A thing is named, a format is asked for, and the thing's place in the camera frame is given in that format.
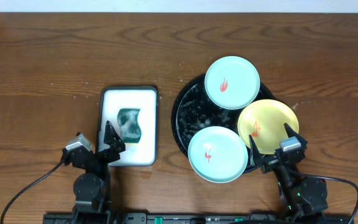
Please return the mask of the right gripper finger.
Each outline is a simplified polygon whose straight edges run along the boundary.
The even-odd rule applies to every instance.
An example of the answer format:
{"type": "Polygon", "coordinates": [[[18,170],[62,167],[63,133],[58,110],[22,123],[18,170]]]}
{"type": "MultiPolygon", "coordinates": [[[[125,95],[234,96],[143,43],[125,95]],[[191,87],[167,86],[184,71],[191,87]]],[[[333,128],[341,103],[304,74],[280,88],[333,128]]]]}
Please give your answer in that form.
{"type": "Polygon", "coordinates": [[[263,163],[263,159],[251,135],[249,135],[249,141],[250,141],[250,150],[251,150],[251,157],[252,157],[251,161],[254,163],[256,167],[260,167],[263,163]]]}
{"type": "Polygon", "coordinates": [[[296,131],[294,131],[291,126],[287,123],[284,124],[284,127],[285,127],[285,131],[288,135],[289,138],[291,137],[296,137],[297,140],[299,140],[299,142],[301,144],[304,144],[305,143],[305,138],[303,138],[302,136],[300,136],[296,131]]]}

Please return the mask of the green sponge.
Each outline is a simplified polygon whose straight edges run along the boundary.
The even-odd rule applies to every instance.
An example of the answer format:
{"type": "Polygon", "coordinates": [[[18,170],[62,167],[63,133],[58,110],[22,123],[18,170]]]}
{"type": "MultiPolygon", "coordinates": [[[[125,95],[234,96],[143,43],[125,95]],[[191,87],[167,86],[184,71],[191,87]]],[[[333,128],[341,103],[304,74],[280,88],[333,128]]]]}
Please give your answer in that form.
{"type": "Polygon", "coordinates": [[[142,131],[139,125],[138,116],[140,109],[123,108],[117,114],[121,139],[125,143],[138,143],[141,139],[142,131]]]}

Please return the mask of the yellow plate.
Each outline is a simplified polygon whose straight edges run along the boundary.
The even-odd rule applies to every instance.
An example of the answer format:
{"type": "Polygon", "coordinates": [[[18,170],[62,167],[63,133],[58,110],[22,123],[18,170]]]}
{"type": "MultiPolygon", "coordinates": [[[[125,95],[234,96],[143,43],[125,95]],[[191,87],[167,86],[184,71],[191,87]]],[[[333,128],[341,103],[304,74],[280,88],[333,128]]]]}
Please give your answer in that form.
{"type": "Polygon", "coordinates": [[[258,100],[246,106],[237,122],[237,130],[247,147],[252,136],[261,154],[273,154],[280,141],[288,137],[284,124],[296,133],[300,125],[293,110],[277,100],[258,100]]]}

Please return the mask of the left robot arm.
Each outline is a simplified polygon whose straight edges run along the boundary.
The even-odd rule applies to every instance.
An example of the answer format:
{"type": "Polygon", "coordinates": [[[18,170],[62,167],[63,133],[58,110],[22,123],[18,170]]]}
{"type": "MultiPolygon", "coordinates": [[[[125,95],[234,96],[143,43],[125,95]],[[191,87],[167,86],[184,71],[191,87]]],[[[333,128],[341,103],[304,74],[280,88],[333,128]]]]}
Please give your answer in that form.
{"type": "Polygon", "coordinates": [[[85,171],[73,184],[76,197],[73,223],[122,222],[121,215],[111,208],[109,164],[120,159],[120,153],[126,150],[126,146],[110,121],[105,125],[103,143],[108,145],[106,149],[93,152],[92,143],[78,133],[62,150],[62,162],[66,166],[71,164],[85,171]]]}

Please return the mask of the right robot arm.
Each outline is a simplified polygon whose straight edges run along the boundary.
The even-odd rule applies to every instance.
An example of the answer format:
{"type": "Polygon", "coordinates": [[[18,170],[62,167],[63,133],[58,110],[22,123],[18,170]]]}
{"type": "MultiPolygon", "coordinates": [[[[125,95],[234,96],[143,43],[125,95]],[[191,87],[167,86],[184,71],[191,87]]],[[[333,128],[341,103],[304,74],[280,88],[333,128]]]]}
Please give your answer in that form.
{"type": "Polygon", "coordinates": [[[252,136],[250,150],[256,166],[266,174],[273,172],[278,180],[282,208],[278,220],[312,223],[323,219],[328,208],[326,182],[315,177],[303,177],[296,164],[305,158],[308,141],[296,133],[289,124],[284,124],[287,138],[280,141],[272,156],[262,157],[252,136]]]}

